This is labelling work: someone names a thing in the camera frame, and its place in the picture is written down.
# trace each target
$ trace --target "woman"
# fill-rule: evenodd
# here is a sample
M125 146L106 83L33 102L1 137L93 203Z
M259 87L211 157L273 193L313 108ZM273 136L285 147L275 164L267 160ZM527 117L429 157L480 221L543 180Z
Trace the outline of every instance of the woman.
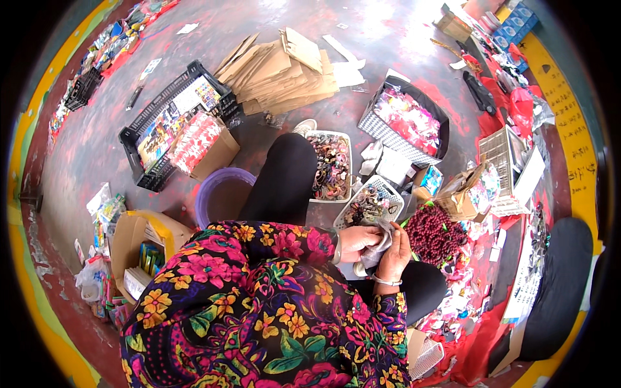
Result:
M212 223L148 285L121 333L131 386L410 384L406 325L442 301L443 276L410 262L394 224L376 281L348 283L334 263L357 261L378 229L301 226L316 161L304 137L277 138L240 214L270 222ZM396 285L404 270L414 302Z

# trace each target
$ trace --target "black pants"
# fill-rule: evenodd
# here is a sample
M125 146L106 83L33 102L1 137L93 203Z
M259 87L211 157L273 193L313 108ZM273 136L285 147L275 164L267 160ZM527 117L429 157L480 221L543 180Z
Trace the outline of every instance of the black pants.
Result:
M265 164L240 212L240 220L306 224L306 210L317 171L312 145L296 133L279 136L268 151ZM446 280L431 264L410 262L401 277L406 293L407 325L435 310L446 294ZM349 281L371 305L374 282Z

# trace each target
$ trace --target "floral jacket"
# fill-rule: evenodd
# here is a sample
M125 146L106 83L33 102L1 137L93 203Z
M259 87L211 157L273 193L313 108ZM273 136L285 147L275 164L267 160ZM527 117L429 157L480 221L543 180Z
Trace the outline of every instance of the floral jacket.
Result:
M336 233L220 222L147 286L121 332L132 387L407 387L406 301L367 306Z

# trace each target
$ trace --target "purple bucket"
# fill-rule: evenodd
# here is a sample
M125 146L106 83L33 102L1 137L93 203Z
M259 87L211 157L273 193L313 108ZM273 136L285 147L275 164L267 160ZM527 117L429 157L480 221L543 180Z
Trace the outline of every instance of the purple bucket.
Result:
M194 201L194 211L201 229L207 228L211 222L223 220L224 214L229 216L227 219L235 219L255 182L254 175L237 167L221 168L208 176L201 183Z

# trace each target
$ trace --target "woman's hand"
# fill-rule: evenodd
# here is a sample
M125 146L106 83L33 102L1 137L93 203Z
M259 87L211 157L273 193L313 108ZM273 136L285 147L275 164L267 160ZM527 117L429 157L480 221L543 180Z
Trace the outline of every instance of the woman's hand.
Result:
M394 222L391 224L395 229L392 234L392 245L384 252L375 276L388 282L398 282L401 273L412 259L412 250L406 231Z
M360 260L362 250L382 241L378 227L349 227L339 231L341 239L341 261L355 263Z

